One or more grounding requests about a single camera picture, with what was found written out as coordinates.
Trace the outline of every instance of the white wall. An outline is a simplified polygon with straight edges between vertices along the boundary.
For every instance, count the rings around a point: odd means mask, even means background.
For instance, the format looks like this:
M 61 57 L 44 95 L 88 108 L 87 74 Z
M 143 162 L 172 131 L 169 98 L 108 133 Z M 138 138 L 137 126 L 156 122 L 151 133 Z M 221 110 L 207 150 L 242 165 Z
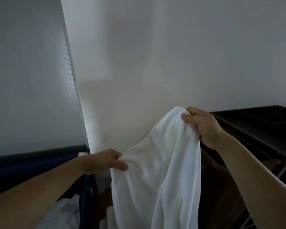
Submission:
M 175 106 L 286 106 L 286 0 L 62 5 L 92 151 L 124 152 Z
M 0 0 L 0 155 L 86 143 L 60 0 Z

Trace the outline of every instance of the left hand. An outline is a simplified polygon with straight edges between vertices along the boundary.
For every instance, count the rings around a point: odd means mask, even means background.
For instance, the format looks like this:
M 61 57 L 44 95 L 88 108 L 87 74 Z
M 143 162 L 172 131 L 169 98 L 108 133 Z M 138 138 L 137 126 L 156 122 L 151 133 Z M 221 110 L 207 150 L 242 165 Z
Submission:
M 82 156 L 84 159 L 85 173 L 90 175 L 110 168 L 126 171 L 128 165 L 117 160 L 120 156 L 122 156 L 122 154 L 114 149 L 107 149 L 96 154 Z

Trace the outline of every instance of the white sheet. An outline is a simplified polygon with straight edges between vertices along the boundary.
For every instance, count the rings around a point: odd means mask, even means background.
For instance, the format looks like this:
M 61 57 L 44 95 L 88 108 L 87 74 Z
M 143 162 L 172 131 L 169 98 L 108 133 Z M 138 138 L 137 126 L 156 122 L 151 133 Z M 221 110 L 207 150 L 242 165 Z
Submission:
M 78 229 L 80 226 L 78 194 L 57 201 L 35 229 Z
M 199 133 L 196 126 L 183 122 L 181 113 L 189 114 L 175 107 L 143 142 L 120 157 L 127 171 L 111 169 L 119 229 L 198 228 Z

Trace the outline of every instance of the forearm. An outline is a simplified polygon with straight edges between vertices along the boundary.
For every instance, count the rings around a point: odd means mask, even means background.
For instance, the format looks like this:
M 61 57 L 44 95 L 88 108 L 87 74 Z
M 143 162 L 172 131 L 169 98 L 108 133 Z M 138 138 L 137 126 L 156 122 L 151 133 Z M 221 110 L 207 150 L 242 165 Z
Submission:
M 220 137 L 216 150 L 234 178 L 257 228 L 286 228 L 286 185 L 227 133 Z
M 83 159 L 75 158 L 0 194 L 0 229 L 32 229 L 51 205 L 84 174 Z

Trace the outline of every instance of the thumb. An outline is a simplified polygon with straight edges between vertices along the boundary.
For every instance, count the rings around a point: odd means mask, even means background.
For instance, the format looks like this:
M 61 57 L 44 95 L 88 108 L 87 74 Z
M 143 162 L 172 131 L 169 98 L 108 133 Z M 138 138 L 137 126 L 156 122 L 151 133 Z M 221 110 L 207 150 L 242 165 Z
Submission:
M 119 161 L 119 160 L 112 160 L 112 165 L 113 168 L 122 170 L 122 171 L 126 171 L 128 169 L 128 165 L 126 165 L 124 162 Z
M 187 115 L 184 113 L 181 114 L 181 119 L 183 119 L 187 123 L 198 124 L 199 122 L 201 122 L 202 117 L 203 116 L 199 116 L 199 115 Z

